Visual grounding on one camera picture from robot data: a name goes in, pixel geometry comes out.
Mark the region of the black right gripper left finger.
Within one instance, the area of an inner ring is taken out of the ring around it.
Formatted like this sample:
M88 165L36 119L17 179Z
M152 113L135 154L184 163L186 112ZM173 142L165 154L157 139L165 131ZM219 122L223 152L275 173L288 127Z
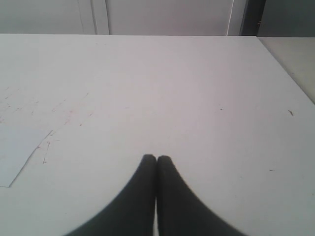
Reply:
M122 191L69 236L152 236L157 192L157 159L145 154Z

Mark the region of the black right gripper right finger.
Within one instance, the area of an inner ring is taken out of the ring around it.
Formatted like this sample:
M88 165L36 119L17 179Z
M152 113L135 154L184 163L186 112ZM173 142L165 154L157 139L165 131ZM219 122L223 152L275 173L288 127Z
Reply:
M241 236L190 190L168 156L157 159L157 226L160 236Z

